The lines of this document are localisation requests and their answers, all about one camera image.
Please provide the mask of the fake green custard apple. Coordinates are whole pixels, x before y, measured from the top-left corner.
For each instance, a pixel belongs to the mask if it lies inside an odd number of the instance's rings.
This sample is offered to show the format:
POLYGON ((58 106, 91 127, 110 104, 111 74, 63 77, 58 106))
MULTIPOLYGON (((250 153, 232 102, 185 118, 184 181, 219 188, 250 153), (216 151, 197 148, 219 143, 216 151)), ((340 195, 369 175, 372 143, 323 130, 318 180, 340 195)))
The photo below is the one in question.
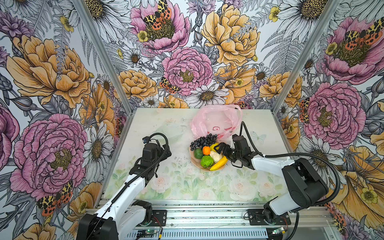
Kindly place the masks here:
POLYGON ((215 161, 211 156, 204 155, 201 159, 200 164, 203 168, 210 169, 215 164, 215 161))

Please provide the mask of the pink plastic bag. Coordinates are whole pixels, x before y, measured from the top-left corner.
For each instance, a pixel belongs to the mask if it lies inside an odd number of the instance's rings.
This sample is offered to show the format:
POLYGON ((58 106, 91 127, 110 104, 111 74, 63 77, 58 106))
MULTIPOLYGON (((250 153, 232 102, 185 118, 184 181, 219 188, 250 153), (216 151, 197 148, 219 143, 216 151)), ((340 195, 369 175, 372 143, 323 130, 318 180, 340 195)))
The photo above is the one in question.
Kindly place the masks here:
POLYGON ((194 137, 208 134, 217 135, 218 140, 226 140, 240 126, 243 112, 237 105, 208 105, 201 108, 190 122, 194 137))

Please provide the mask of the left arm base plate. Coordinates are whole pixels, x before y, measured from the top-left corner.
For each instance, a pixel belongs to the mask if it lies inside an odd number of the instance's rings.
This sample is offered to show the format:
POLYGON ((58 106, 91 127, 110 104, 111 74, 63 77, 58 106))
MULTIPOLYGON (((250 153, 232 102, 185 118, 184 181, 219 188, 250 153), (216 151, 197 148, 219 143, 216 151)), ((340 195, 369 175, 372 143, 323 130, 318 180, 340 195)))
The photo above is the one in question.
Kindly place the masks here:
POLYGON ((152 217, 141 224, 142 227, 165 227, 167 223, 167 210, 153 210, 152 217))

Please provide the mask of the fake green lime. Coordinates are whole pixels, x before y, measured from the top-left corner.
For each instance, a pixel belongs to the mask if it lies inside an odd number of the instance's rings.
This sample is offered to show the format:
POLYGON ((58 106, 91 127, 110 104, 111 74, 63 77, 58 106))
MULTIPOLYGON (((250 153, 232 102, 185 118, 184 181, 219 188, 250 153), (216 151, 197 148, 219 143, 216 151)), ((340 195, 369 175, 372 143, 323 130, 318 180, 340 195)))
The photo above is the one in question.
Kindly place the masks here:
POLYGON ((203 153, 202 149, 197 148, 194 150, 194 158, 195 159, 201 160, 203 157, 204 157, 204 153, 203 153))

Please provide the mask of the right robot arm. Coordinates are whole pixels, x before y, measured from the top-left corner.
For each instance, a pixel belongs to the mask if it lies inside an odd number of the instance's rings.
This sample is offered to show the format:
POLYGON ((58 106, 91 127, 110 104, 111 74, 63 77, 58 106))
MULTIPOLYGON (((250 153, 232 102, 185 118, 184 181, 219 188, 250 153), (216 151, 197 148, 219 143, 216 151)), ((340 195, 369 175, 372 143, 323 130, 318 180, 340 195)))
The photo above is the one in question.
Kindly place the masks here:
POLYGON ((267 202, 260 214, 266 224, 274 224, 288 212, 314 206, 328 194, 327 184, 307 159, 293 160, 287 154, 264 155, 259 151, 252 151, 243 136, 234 135, 233 143, 233 147, 220 143, 214 150, 233 163, 239 161, 243 167, 264 171, 285 180, 288 192, 267 202))

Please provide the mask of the fake black grape bunch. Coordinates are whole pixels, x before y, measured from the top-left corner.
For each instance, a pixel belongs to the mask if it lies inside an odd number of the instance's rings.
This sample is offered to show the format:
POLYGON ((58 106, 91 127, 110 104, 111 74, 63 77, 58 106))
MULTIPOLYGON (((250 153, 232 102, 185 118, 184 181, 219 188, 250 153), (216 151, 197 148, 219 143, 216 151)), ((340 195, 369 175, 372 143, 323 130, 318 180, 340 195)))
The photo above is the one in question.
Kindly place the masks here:
POLYGON ((215 144, 218 140, 218 135, 208 134, 205 137, 200 137, 190 144, 191 151, 196 149, 203 149, 203 147, 210 147, 215 144))

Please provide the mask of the fake orange fruit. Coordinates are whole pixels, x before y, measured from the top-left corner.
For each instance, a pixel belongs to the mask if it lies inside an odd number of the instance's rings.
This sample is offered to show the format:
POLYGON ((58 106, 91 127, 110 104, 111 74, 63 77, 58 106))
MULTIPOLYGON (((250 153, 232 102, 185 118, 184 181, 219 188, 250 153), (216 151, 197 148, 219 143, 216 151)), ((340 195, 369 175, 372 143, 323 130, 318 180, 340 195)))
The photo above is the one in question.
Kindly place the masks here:
POLYGON ((208 147, 208 146, 204 146, 204 147, 202 148, 202 152, 203 152, 203 154, 204 154, 205 156, 208 156, 208 155, 210 155, 210 153, 211 153, 211 149, 210 149, 210 147, 208 147))

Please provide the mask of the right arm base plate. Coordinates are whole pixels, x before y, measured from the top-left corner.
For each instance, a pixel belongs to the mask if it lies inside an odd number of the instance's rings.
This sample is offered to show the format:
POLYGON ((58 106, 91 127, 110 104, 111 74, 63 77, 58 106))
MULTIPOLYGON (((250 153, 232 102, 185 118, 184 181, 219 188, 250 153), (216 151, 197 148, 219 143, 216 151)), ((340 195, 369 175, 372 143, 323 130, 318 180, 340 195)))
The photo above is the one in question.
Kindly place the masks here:
POLYGON ((251 226, 288 226, 292 224, 288 213, 277 216, 273 212, 263 209, 249 209, 243 218, 249 221, 251 226))

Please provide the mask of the fake yellow banana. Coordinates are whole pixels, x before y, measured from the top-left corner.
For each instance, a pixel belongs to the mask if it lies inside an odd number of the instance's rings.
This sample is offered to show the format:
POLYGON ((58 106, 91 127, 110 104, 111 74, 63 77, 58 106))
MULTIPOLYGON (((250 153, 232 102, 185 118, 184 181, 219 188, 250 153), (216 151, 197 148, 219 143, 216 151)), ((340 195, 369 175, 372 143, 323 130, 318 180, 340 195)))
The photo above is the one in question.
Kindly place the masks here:
POLYGON ((211 168, 210 168, 210 171, 217 171, 219 170, 220 168, 222 168, 223 166, 226 165, 226 163, 228 162, 228 159, 227 157, 222 157, 217 163, 215 163, 211 168))

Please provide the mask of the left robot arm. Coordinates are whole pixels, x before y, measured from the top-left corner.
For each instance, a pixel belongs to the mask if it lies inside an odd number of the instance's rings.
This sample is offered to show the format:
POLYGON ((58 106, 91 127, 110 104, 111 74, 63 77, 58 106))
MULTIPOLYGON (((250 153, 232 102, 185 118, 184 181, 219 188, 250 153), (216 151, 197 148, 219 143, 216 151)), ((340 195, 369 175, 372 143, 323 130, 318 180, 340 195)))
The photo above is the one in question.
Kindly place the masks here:
POLYGON ((157 176, 162 161, 172 153, 168 138, 154 133, 143 138, 144 148, 119 191, 94 214, 85 214, 79 222, 78 240, 123 240, 138 225, 161 222, 153 215, 152 204, 136 200, 137 195, 157 176))

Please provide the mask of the pink petal-shaped bowl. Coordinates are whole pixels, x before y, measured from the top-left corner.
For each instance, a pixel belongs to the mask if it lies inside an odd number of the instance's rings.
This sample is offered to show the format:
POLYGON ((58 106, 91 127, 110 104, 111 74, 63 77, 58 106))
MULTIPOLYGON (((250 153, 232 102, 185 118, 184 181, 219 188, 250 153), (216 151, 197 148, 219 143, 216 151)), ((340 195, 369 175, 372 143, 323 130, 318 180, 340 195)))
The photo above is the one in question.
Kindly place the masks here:
POLYGON ((189 152, 190 152, 190 155, 191 155, 191 162, 194 166, 196 166, 197 168, 199 168, 200 170, 204 171, 204 172, 210 172, 211 171, 211 168, 212 167, 209 167, 209 168, 204 168, 202 165, 201 165, 201 161, 200 159, 196 159, 195 156, 194 156, 194 153, 193 151, 191 150, 191 148, 189 148, 189 152))

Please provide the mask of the fake yellow lemon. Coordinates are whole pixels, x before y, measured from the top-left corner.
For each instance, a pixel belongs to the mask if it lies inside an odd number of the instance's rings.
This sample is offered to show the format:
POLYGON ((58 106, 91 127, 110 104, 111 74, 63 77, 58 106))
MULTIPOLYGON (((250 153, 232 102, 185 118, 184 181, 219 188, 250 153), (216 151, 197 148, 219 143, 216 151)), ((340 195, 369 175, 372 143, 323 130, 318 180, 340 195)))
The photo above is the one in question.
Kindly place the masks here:
POLYGON ((212 144, 212 145, 210 146, 210 150, 215 152, 215 151, 216 151, 216 150, 215 150, 215 147, 216 147, 218 144, 219 144, 219 143, 214 143, 214 144, 212 144))

